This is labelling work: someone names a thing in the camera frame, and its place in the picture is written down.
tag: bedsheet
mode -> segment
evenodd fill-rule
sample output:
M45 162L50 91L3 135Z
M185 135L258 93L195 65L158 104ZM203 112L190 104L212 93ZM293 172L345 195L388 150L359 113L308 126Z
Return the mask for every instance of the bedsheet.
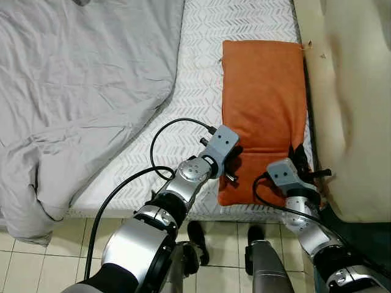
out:
M184 0L3 0L0 207L46 244L71 199L172 93Z
M299 32L290 0L186 0L181 28L178 72L172 97L167 99L145 129L75 198L68 216L94 216L104 198L126 177L150 166L149 146L158 129L178 117L191 117L209 125L222 123L222 42L224 40L279 40L298 42ZM156 141L158 165L176 167L203 150L206 131L188 122L176 123ZM304 146L312 165L309 125ZM145 175L125 187L107 207L106 217L128 217L150 199L151 187L163 181ZM219 206L218 181L202 188L189 213L197 220L274 220L279 214L257 205Z

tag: orange pillow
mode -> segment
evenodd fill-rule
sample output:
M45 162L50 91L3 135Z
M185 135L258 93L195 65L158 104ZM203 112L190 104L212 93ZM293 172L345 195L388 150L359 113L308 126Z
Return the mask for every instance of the orange pillow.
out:
M266 166L288 156L304 140L306 99L299 44L271 41L223 42L223 123L240 136L243 153L232 162L237 186L220 181L219 203L260 203L252 195L254 179ZM265 182L257 189L265 200L285 199Z

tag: gray blanket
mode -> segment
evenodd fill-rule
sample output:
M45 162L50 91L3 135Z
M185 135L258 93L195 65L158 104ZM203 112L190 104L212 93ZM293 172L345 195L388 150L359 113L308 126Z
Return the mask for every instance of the gray blanket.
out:
M175 81L184 0L2 0L0 208L47 244Z

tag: white patterned mattress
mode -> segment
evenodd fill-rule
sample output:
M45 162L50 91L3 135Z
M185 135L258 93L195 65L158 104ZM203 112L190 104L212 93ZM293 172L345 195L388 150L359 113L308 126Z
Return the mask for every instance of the white patterned mattress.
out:
M92 216L107 195L125 178L150 166L149 147L157 130L178 117L222 123L222 42L224 40L279 40L298 42L299 32L290 0L186 0L181 28L175 90L159 113L91 184L72 202L69 216ZM199 140L206 131L190 122L176 123L156 141L157 165L175 168L183 159L202 151ZM304 147L312 165L308 123ZM128 217L158 190L163 180L154 173L125 187L107 207L105 217ZM209 181L189 214L198 220L273 219L276 212L264 206L219 206L218 181Z

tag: black cable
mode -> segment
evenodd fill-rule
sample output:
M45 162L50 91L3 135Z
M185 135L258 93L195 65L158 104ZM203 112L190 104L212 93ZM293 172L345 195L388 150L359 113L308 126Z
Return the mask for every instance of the black cable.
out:
M106 208L106 206L109 204L109 202L112 200L112 198L122 189L124 188L128 183L130 183L131 181L135 180L136 178L146 174L146 173L149 173L149 172L152 172L152 171L156 171L156 170L165 170L165 171L168 171L171 173L171 176L172 178L174 178L175 176L175 172L169 168L169 167L165 167L165 166L153 166L153 167L150 167L150 168L146 168L145 170L142 170L140 172L137 172L136 174L130 176L129 178L127 178L126 180L122 181L120 185L118 185L110 194L109 196L107 197L107 199L104 200L103 204L101 205L101 207L99 208L99 211L95 217L95 220L93 221L93 225L92 225L92 229L91 229L91 236L90 236L90 242L89 242L89 246L88 246L88 253L87 253L87 259L86 259L86 269L84 271L84 280L87 280L89 277L90 277L90 270L91 270L91 262L92 262L92 253L93 253L93 246L95 245L95 238L97 236L97 231L98 231L98 225L99 225L99 221L102 217L102 214L103 214L103 211L104 209Z
M366 261L369 265L371 265L372 269L376 270L377 272L381 273L382 275L384 275L387 278L391 278L391 273L387 269L385 269L383 266L372 261L369 257L364 255L362 252L358 251L353 245L351 245L346 239L344 239L338 232L336 232L334 229L332 229L331 227L329 227L328 225L323 223L320 219L313 217L311 215L307 215L303 212L295 211L294 209L288 209L283 206L277 206L275 204L272 204L272 203L264 200L262 197L260 197L257 193L257 184L262 179L270 179L268 172L264 172L264 174L256 177L256 179L254 180L254 182L252 184L252 193L257 198L257 200L259 200L260 202L262 202L266 206L270 206L271 208L278 209L278 210L284 211L284 212L290 212L290 213L296 214L296 215L300 215L301 217L305 217L305 218L307 218L311 221L314 221L317 224L325 227L326 229L328 229L329 231L334 233L341 240L342 243L344 243L347 247L349 247L349 249L353 250L356 254L360 255L364 261Z
M316 222L316 223L318 223L318 224L320 224L320 225L323 225L323 224L321 223L321 221L320 221L318 218L316 218L316 217L313 217L313 216L311 216L311 215L307 215L307 214L305 214L305 213L303 213L303 212L295 211L294 209L288 209L288 208L285 208L285 207L283 207L283 206L277 206L277 205L275 205L275 204L272 204L272 203L270 203L270 202L264 200L262 197L260 197L260 196L258 195L258 193L257 193L257 184L258 184L258 182L259 182L261 179L268 179L268 178L269 178L268 172L264 172L264 174L262 174L261 176L256 177L256 179L254 180L254 183L252 184L252 193L255 195L255 197L257 198L257 200L259 200L260 202L262 202L262 203L263 203L264 205L266 205L266 206L270 206L271 208L279 209L280 211L284 211L284 212L290 212L290 213L296 214L296 215L300 215L300 216L305 217L305 218L307 218L307 219L310 219L310 220L312 220L312 221L314 221L314 222Z
M170 125L172 125L172 124L174 124L176 122L179 122L179 121L190 121L190 122L197 123L198 125L201 125L201 126L205 127L209 131L210 134L214 134L216 132L216 128L214 128L213 126L209 126L209 125L205 124L204 122L198 121L196 119L178 118L178 119L174 119L174 120L168 122L166 125L164 125L162 128L160 128L158 130L158 132L155 134L155 136L152 139L152 143L151 143L151 147L150 147L150 151L149 151L149 156L150 156L152 167L155 167L155 162L153 160L153 147L155 146L156 139L158 138L159 134L161 134L161 132L163 130L165 130ZM171 180L172 179L172 178L169 178L169 177L165 177L162 173L160 173L157 170L156 170L156 173L159 175L160 178L162 178L164 180Z

